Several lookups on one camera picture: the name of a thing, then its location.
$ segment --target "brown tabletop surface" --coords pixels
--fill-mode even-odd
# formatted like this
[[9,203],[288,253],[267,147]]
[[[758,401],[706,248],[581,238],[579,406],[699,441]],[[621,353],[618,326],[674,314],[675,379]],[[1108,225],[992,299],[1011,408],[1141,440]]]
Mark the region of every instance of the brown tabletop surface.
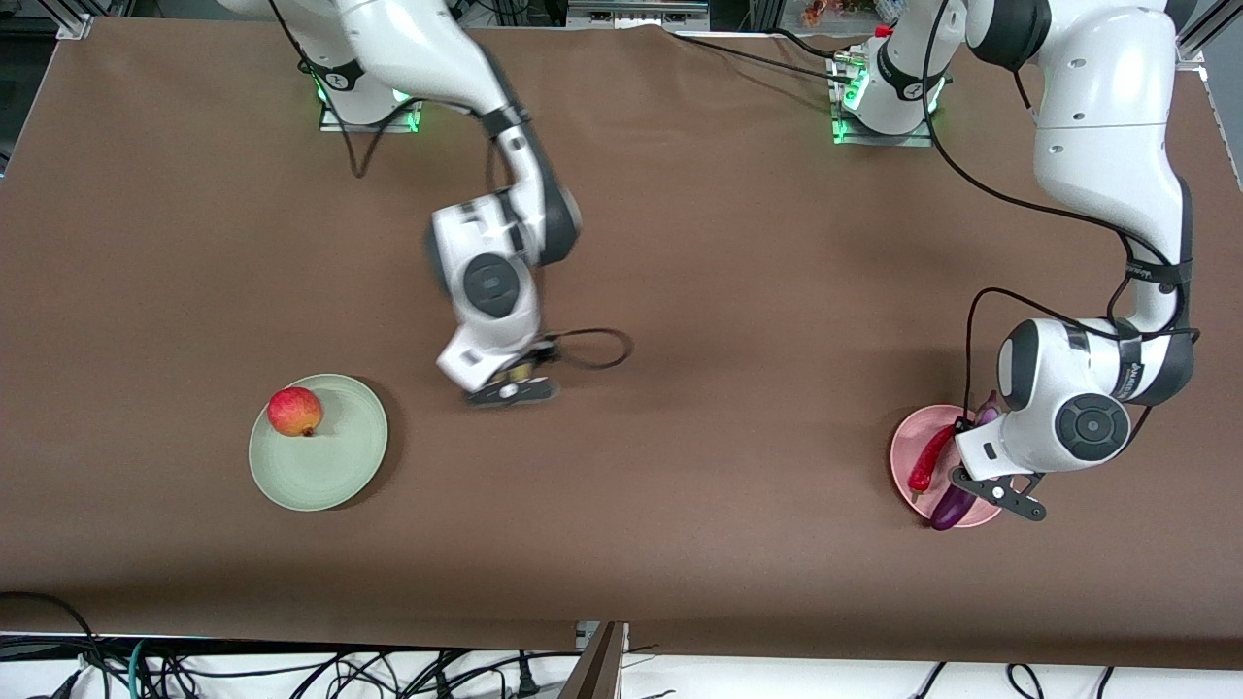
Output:
[[[1168,137],[1196,195],[1192,384],[1124,456],[1047,479],[1043,524],[936,534],[889,440],[961,399],[971,297],[1098,316],[1115,238],[931,149],[834,146],[813,77],[650,27],[476,36],[582,206],[548,322],[622,328],[634,357],[469,410],[434,364],[455,321],[423,231],[484,192],[481,129],[430,107],[355,180],[275,25],[101,20],[60,44],[0,184],[2,587],[112,633],[566,647],[619,618],[664,652],[1243,667],[1243,195],[1197,75]],[[953,73],[947,147],[1044,201],[1011,77],[966,51]],[[1027,317],[982,306],[977,400]],[[321,372],[375,388],[389,451],[298,514],[246,443]],[[26,627],[67,619],[0,608]]]

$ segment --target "pink plate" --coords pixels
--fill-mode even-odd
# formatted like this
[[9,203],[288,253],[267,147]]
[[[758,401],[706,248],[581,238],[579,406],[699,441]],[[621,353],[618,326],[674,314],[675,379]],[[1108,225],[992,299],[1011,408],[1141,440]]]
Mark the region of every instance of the pink plate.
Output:
[[[941,496],[945,495],[946,489],[952,488],[950,485],[950,471],[962,463],[958,458],[958,448],[953,440],[950,440],[945,449],[941,450],[936,470],[932,471],[932,485],[929,486],[924,495],[920,495],[917,502],[911,501],[911,490],[906,486],[906,480],[911,478],[911,471],[915,470],[915,461],[919,460],[924,447],[932,440],[932,435],[945,425],[953,424],[953,420],[961,414],[962,408],[955,405],[929,405],[911,413],[902,420],[902,424],[897,425],[897,432],[894,433],[894,443],[889,448],[889,466],[894,473],[894,483],[897,484],[897,491],[902,494],[906,504],[922,515],[924,519],[932,517],[932,510],[936,509],[936,504],[941,501]],[[968,413],[967,417],[975,419],[976,415]],[[955,529],[979,526],[996,517],[997,512],[1001,512],[999,507],[977,499],[976,504],[967,511],[967,516],[962,517],[962,521],[953,526]]]

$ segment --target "eggplant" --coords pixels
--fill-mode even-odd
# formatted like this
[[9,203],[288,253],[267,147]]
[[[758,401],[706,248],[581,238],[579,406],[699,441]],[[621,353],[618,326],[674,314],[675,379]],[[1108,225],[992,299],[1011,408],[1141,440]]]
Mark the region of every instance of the eggplant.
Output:
[[971,506],[975,504],[975,495],[957,485],[951,485],[945,491],[945,495],[941,496],[941,501],[936,504],[936,509],[932,510],[932,516],[929,521],[932,522],[932,529],[946,531],[961,522],[962,517],[967,516],[967,512],[971,511]]

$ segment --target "white robotic arm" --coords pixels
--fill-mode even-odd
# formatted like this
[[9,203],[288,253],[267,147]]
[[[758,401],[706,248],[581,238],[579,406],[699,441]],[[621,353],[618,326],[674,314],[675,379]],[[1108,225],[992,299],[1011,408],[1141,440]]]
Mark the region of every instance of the white robotic arm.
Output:
[[1008,476],[1109,461],[1132,429],[1122,404],[1162,403],[1191,379],[1190,335],[1154,335],[1186,331],[1190,312],[1191,194],[1165,152],[1176,20],[1190,10],[1170,5],[1175,17],[1163,0],[912,0],[891,37],[865,45],[866,85],[846,104],[874,131],[905,133],[924,121],[924,92],[935,98],[963,37],[1008,70],[1035,62],[1045,75],[1037,180],[1130,235],[1135,312],[1080,321],[1101,335],[1055,320],[1019,325],[998,357],[1011,412],[956,439],[966,466],[956,483],[1029,519],[1044,510]]
[[480,121],[516,182],[431,216],[429,262],[459,320],[436,363],[476,393],[523,358],[541,325],[530,270],[569,254],[579,213],[496,61],[443,0],[220,1],[252,15],[277,6],[343,121],[383,119],[394,90]]

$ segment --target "red chili pepper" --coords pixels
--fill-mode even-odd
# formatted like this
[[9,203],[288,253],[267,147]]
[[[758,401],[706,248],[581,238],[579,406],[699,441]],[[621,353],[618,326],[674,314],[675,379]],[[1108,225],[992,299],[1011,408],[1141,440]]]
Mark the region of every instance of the red chili pepper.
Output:
[[919,500],[920,495],[932,485],[932,471],[941,458],[941,450],[953,439],[953,425],[946,425],[932,435],[932,439],[920,451],[920,458],[915,461],[915,470],[911,478],[906,479],[906,486],[911,489],[911,501]]

